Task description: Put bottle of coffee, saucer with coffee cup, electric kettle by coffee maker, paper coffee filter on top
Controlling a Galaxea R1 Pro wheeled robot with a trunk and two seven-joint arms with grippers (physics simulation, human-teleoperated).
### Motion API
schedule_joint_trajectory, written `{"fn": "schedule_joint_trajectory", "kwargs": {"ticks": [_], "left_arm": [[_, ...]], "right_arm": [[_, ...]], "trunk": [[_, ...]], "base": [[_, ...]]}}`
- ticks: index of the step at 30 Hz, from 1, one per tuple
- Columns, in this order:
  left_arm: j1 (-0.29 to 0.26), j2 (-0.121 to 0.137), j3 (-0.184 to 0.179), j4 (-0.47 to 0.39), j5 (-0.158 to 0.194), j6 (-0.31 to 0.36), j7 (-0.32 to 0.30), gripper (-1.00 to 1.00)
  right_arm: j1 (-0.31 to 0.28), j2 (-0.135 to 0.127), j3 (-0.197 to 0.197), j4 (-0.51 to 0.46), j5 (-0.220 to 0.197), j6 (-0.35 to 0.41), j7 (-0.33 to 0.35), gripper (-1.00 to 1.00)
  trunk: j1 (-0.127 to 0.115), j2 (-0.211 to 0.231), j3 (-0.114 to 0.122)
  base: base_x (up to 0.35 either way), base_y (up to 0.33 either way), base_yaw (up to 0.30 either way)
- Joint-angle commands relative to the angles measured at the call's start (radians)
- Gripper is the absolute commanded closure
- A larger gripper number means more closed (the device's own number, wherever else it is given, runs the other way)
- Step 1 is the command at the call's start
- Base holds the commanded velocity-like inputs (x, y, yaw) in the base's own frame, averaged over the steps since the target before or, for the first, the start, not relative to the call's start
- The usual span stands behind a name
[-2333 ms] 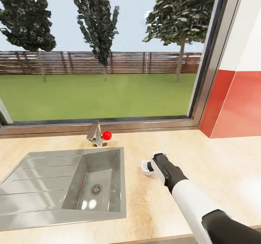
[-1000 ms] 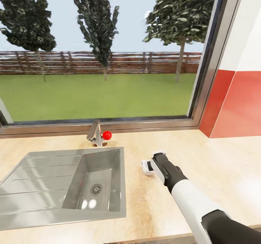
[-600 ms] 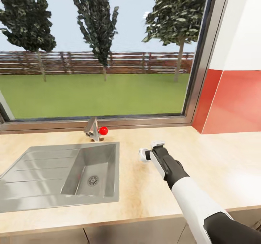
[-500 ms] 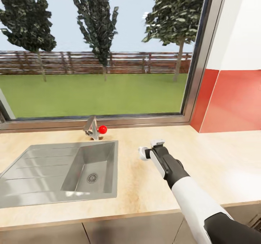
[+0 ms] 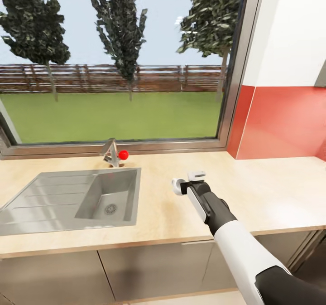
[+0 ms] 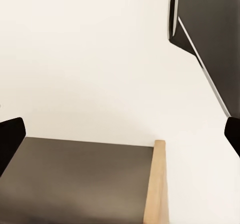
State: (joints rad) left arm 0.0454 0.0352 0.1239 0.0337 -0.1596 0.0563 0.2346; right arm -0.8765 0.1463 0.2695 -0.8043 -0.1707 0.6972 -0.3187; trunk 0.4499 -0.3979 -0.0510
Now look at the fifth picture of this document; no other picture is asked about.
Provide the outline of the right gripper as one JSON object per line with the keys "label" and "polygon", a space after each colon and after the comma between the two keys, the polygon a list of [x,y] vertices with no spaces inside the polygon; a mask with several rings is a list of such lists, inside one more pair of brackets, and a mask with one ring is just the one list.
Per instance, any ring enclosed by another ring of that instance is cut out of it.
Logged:
{"label": "right gripper", "polygon": [[186,195],[186,194],[187,194],[187,187],[190,185],[190,183],[191,183],[191,181],[180,183],[180,186],[181,186],[181,193],[182,193],[183,195]]}

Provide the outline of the coffee cup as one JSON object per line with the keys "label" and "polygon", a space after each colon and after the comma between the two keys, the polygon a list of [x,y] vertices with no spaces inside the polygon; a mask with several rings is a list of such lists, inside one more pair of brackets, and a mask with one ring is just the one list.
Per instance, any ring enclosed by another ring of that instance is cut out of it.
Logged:
{"label": "coffee cup", "polygon": [[183,196],[183,194],[181,193],[181,186],[180,186],[180,183],[183,183],[183,182],[187,182],[187,181],[182,178],[179,178],[179,179],[174,178],[171,181],[171,184],[173,186],[173,191],[178,196]]}

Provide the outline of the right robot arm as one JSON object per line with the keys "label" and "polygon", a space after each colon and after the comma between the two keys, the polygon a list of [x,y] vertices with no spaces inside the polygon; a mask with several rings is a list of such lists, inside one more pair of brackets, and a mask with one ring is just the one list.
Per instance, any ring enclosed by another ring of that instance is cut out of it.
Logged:
{"label": "right robot arm", "polygon": [[219,199],[203,169],[188,171],[180,183],[203,222],[209,226],[247,305],[326,305],[326,291],[293,276],[268,252]]}

